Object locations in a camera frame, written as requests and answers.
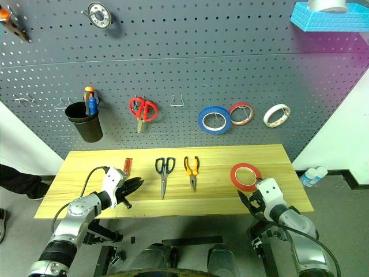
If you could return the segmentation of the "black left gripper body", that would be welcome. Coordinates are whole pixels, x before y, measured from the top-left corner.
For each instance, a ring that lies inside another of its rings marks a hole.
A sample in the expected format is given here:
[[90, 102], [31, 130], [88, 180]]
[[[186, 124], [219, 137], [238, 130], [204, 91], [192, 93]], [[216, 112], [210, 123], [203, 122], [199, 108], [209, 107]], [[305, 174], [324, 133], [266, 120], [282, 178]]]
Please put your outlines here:
[[112, 204], [111, 209], [114, 209], [118, 204], [123, 203], [127, 209], [130, 209], [132, 205], [130, 202], [126, 199], [125, 196], [125, 181], [122, 180], [113, 180], [112, 187], [113, 187], [113, 197], [112, 197]]

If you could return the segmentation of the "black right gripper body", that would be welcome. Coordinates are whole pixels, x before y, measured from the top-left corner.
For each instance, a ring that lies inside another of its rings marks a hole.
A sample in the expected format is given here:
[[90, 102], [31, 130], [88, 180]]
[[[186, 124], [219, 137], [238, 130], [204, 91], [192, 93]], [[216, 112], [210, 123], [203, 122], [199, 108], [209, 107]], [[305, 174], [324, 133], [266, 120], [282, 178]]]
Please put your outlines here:
[[248, 198], [248, 209], [253, 217], [262, 217], [265, 210], [265, 202], [261, 192], [254, 192]]

